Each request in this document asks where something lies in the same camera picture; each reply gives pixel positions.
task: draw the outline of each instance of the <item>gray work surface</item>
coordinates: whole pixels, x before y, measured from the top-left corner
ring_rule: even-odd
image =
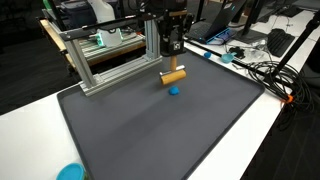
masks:
[[[319,10],[320,0],[299,0],[294,2],[293,5],[302,9]]]
[[[170,96],[159,72],[168,59],[86,97],[79,87],[58,95],[82,161],[95,180],[187,178],[264,88],[187,52],[187,77]]]

